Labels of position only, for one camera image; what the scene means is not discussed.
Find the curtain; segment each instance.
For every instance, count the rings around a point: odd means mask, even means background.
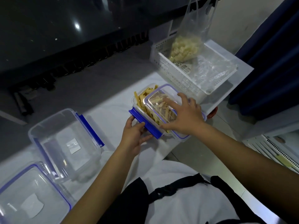
[[[299,0],[284,0],[236,56],[254,70],[229,104],[262,120],[299,104]]]

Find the white plastic crate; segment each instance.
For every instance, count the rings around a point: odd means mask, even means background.
[[[224,79],[218,80],[214,83],[214,89],[212,91],[203,91],[196,82],[190,78],[191,63],[189,61],[181,63],[172,63],[168,60],[168,56],[171,50],[172,43],[176,35],[170,36],[160,42],[152,45],[150,61],[155,64],[161,73],[168,77],[176,86],[178,86],[184,93],[196,99],[198,103],[201,103],[207,95],[211,94],[219,86],[221,86],[227,79],[229,79],[236,71],[237,68],[228,74]],[[219,56],[219,59],[227,60],[220,53],[205,44],[206,47],[215,52],[215,55]]]

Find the white shirt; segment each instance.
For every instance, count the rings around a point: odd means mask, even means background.
[[[142,177],[148,193],[187,176],[197,174],[185,164],[163,160]],[[210,182],[210,177],[202,175]],[[149,205],[145,223],[218,223],[239,219],[228,198],[212,185],[196,184],[179,189],[173,196],[165,196]]]

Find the bag of yellow food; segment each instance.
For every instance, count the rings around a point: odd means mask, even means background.
[[[196,57],[207,41],[218,0],[215,2],[207,0],[201,8],[198,6],[198,0],[195,0],[195,11],[190,11],[191,2],[192,0],[189,1],[186,14],[172,44],[169,57],[171,62],[184,62]]]

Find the forearm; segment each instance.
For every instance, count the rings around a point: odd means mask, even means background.
[[[96,223],[121,193],[134,156],[118,147],[63,224]]]
[[[299,175],[208,124],[199,127],[195,135],[267,207],[278,215],[299,218]]]

